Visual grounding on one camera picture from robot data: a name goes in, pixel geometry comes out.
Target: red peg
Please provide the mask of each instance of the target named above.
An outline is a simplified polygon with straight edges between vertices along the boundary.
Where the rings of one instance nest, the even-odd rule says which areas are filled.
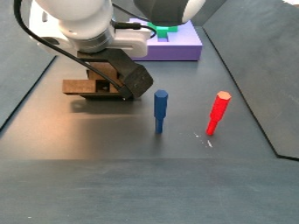
[[[213,131],[218,127],[218,123],[224,115],[224,112],[227,110],[228,104],[230,104],[231,95],[228,92],[220,91],[218,93],[212,109],[209,112],[209,124],[207,128],[207,135],[212,135]]]

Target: dark table surface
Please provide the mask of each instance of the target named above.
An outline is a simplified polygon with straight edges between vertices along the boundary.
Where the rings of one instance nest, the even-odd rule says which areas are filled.
[[[3,223],[298,223],[298,163],[276,158],[230,73],[204,44],[197,62],[143,62],[135,101],[61,93],[84,68],[59,57],[0,133]],[[155,134],[153,93],[169,94]],[[216,93],[232,95],[205,136]]]

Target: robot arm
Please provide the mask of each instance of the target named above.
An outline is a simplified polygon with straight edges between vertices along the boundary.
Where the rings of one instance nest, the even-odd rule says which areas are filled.
[[[135,5],[148,16],[155,25],[180,25],[196,14],[205,0],[135,0]],[[151,32],[131,26],[124,30],[115,27],[113,10],[111,0],[35,0],[32,6],[31,29],[24,24],[21,17],[23,0],[13,0],[13,14],[23,30],[45,47],[61,53],[88,70],[99,74],[116,88],[124,99],[132,96],[139,97],[152,86],[153,80],[141,65],[120,63],[121,85],[104,75],[93,66],[75,56],[76,51],[95,53],[113,58],[116,63],[123,60],[121,54],[115,55],[113,50],[124,50],[128,56],[145,56],[145,41],[151,37]]]
[[[135,6],[159,26],[184,24],[201,8],[205,0],[135,0]],[[39,18],[49,15],[49,22]],[[113,26],[111,0],[35,0],[32,1],[31,29],[43,37],[52,37],[61,46],[84,53],[105,48],[120,48],[131,57],[147,55],[147,29],[119,30]]]

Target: purple platform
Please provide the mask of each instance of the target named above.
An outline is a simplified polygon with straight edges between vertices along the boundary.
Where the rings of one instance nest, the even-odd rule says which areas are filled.
[[[199,60],[201,56],[201,40],[193,29],[192,22],[179,26],[177,32],[168,32],[168,42],[157,41],[157,37],[148,39],[148,54],[132,60]]]

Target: blue peg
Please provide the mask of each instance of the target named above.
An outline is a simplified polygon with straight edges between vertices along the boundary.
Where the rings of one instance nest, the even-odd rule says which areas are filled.
[[[153,94],[153,117],[155,117],[155,133],[163,133],[164,117],[167,109],[168,94],[164,90],[157,90]]]

